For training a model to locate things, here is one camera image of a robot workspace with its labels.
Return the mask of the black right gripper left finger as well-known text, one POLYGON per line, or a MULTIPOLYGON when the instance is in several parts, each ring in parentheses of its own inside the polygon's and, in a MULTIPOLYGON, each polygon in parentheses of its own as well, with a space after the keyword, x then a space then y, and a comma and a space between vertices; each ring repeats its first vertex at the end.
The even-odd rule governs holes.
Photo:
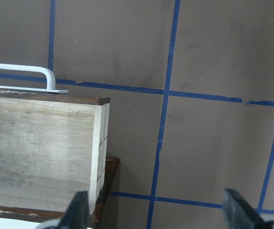
POLYGON ((40 224, 41 229, 87 229, 89 225, 89 200, 87 191, 78 191, 61 219, 51 219, 40 224))

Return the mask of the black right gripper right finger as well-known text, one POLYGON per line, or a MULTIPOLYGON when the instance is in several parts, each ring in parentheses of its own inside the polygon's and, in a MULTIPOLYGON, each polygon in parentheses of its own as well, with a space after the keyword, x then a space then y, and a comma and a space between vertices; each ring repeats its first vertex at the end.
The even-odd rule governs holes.
POLYGON ((231 188, 223 191, 223 217, 229 229, 274 229, 274 219, 263 219, 231 188))

